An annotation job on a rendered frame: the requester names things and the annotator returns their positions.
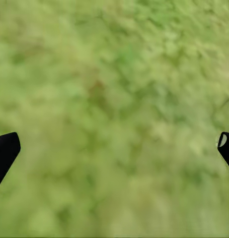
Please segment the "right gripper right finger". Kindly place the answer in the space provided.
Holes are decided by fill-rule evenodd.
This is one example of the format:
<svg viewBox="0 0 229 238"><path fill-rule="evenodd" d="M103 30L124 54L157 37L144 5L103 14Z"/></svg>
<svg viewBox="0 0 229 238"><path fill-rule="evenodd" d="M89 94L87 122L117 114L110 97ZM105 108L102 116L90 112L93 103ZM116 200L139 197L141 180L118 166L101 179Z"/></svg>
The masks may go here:
<svg viewBox="0 0 229 238"><path fill-rule="evenodd" d="M219 152L229 165L229 133L222 132L220 137L216 140L216 145Z"/></svg>

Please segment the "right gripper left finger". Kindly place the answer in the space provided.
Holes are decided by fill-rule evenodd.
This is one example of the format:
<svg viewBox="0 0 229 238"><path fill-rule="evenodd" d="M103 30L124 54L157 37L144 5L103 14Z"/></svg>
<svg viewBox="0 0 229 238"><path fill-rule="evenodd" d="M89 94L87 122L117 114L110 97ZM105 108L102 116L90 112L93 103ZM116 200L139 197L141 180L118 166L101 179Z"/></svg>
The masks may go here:
<svg viewBox="0 0 229 238"><path fill-rule="evenodd" d="M17 132L0 136L0 183L21 150Z"/></svg>

